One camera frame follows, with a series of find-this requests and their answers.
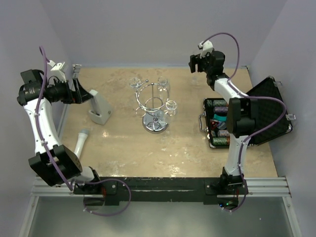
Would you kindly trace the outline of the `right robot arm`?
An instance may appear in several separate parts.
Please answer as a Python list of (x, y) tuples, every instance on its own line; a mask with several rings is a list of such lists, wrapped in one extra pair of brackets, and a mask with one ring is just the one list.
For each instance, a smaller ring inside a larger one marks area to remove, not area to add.
[(226, 126), (230, 134), (230, 146), (220, 189), (231, 194), (237, 189), (237, 184), (244, 182), (243, 163), (250, 135), (257, 125), (258, 100), (248, 98), (231, 83), (223, 72), (224, 62), (224, 53), (213, 51), (203, 57), (201, 54), (191, 55), (189, 67), (191, 73), (206, 73), (207, 84), (228, 103)]

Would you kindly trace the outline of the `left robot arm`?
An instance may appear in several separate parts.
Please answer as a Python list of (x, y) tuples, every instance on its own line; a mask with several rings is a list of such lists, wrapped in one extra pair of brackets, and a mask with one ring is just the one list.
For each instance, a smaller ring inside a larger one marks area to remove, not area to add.
[(93, 98), (73, 79), (74, 90), (67, 82), (55, 79), (47, 86), (42, 70), (27, 70), (21, 73), (24, 81), (19, 89), (17, 101), (27, 113), (35, 139), (35, 155), (29, 159), (31, 169), (49, 186), (66, 184), (70, 181), (85, 183), (92, 194), (102, 189), (102, 181), (91, 167), (83, 167), (78, 154), (63, 145), (58, 137), (52, 115), (52, 103), (82, 104)]

